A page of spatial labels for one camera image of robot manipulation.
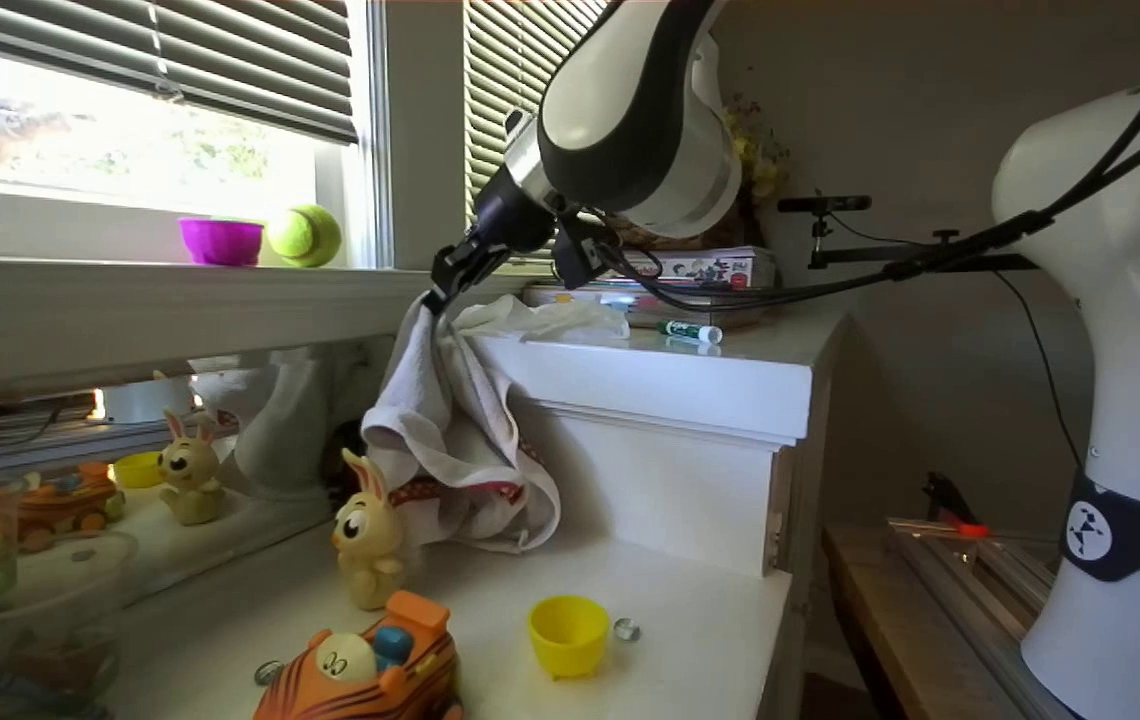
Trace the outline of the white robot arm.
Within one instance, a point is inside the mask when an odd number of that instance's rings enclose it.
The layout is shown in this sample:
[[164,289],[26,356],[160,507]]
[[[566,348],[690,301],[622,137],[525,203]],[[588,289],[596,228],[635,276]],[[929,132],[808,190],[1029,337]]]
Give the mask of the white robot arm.
[[[434,260],[434,307],[507,258],[551,247],[586,285],[626,260],[616,228],[686,240],[740,190],[713,26],[725,0],[613,0],[516,119],[472,228]],[[1078,297],[1096,360],[1093,440],[1059,530],[1059,568],[1020,662],[1079,720],[1140,720],[1140,90],[1050,117],[998,173],[998,223],[926,245],[908,282],[1029,258]]]

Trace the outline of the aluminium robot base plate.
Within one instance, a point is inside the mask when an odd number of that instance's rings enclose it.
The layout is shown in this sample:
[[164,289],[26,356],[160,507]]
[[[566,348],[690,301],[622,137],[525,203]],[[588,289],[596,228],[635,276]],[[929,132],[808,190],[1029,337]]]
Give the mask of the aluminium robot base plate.
[[1004,537],[954,526],[893,520],[890,550],[912,568],[998,689],[1029,720],[1078,720],[1020,662],[1020,639],[1050,602],[1050,565]]

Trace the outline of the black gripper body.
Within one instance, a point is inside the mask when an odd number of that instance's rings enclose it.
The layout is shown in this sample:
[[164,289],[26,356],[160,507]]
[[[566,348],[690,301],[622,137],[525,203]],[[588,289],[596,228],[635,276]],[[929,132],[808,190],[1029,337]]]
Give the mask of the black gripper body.
[[551,184],[539,165],[504,165],[475,196],[467,234],[434,258],[427,312],[488,282],[507,258],[535,251],[551,236]]

